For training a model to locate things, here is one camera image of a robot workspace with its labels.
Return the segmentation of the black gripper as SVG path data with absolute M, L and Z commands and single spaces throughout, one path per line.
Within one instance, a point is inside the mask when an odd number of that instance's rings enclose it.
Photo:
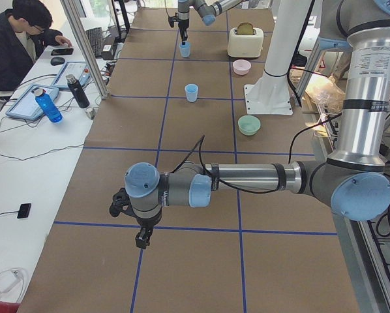
M 178 27 L 181 30 L 181 44 L 185 45 L 187 42 L 188 20 L 179 20 Z
M 135 242 L 138 248 L 145 250 L 150 245 L 153 228 L 161 219 L 162 215 L 156 215 L 151 218 L 136 218 L 137 223 L 140 225 L 140 231 L 135 236 Z

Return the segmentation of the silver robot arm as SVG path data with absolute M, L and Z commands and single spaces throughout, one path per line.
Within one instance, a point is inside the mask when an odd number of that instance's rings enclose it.
M 168 18 L 170 27 L 174 26 L 174 23 L 178 24 L 179 34 L 181 36 L 181 43 L 186 44 L 188 40 L 187 30 L 190 24 L 190 8 L 192 7 L 202 19 L 202 22 L 209 26 L 215 22 L 216 17 L 223 12 L 236 7 L 242 1 L 237 0 L 224 0 L 214 1 L 211 5 L 208 5 L 204 0 L 184 0 L 178 1 L 177 13 L 174 16 Z
M 113 197 L 110 213 L 137 220 L 139 248 L 149 245 L 164 207 L 205 207 L 220 186 L 253 194 L 279 190 L 306 194 L 354 221 L 376 218 L 390 206 L 390 182 L 379 154 L 390 107 L 390 1 L 328 1 L 320 34 L 331 42 L 346 41 L 352 48 L 335 150 L 323 162 L 286 165 L 183 160 L 166 173 L 137 163 L 127 170 L 125 187 Z

